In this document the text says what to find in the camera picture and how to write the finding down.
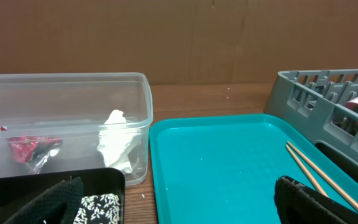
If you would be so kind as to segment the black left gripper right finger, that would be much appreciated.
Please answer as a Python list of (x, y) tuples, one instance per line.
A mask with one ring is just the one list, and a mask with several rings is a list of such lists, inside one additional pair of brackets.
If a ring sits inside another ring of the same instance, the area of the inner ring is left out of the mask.
[(289, 176), (276, 181), (274, 202), (282, 224), (358, 224), (358, 213)]

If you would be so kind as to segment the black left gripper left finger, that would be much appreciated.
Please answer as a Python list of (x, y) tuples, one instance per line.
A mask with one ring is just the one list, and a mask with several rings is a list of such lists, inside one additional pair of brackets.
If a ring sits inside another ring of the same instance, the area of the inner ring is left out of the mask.
[(55, 185), (31, 176), (10, 177), (7, 181), (21, 199), (9, 204), (9, 211), (17, 211), (5, 223), (73, 223), (83, 197), (80, 177)]

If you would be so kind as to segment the red snack wrapper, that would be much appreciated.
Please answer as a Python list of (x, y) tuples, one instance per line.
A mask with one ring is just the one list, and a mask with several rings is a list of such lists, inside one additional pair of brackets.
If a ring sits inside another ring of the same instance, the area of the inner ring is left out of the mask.
[(63, 145), (56, 137), (4, 137), (3, 131), (7, 131), (6, 126), (0, 127), (0, 178), (40, 173)]

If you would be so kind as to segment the white napkin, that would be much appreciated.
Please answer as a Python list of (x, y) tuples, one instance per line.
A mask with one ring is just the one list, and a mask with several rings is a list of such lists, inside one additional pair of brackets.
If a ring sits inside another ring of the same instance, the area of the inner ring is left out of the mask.
[(140, 128), (106, 128), (99, 132), (97, 151), (101, 153), (105, 167), (133, 172), (129, 153), (140, 144)]

